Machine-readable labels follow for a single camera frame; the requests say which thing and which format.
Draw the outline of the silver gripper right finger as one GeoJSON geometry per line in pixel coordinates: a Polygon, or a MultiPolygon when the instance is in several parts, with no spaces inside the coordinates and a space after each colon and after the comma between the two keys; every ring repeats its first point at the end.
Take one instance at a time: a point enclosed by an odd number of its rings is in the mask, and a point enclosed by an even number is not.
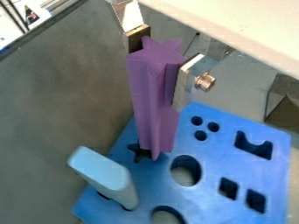
{"type": "Polygon", "coordinates": [[[172,94],[172,108],[180,112],[192,102],[197,90],[210,92],[215,86],[217,78],[211,69],[230,56],[235,49],[218,41],[207,34],[199,32],[184,51],[187,60],[183,62],[172,94]]]}

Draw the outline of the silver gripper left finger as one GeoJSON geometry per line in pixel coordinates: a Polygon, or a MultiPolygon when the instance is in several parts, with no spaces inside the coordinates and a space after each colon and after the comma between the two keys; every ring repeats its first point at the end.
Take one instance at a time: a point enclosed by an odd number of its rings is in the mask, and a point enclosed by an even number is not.
{"type": "Polygon", "coordinates": [[[127,53],[143,49],[142,38],[151,36],[151,27],[146,24],[138,0],[106,0],[112,11],[127,53]]]}

